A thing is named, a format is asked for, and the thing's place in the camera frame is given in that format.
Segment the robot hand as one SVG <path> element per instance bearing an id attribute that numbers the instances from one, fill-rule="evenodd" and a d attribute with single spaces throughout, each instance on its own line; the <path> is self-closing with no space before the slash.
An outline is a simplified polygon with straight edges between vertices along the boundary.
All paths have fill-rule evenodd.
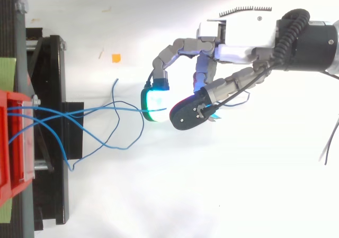
<path id="1" fill-rule="evenodd" d="M 188 130 L 215 119 L 229 97 L 264 80 L 259 61 L 269 60 L 275 46 L 276 21 L 270 7 L 237 7 L 200 23 L 195 38 L 178 38 L 153 60 L 141 92 L 144 118 L 170 120 Z M 167 69 L 179 57 L 196 58 L 193 95 L 169 108 Z"/>

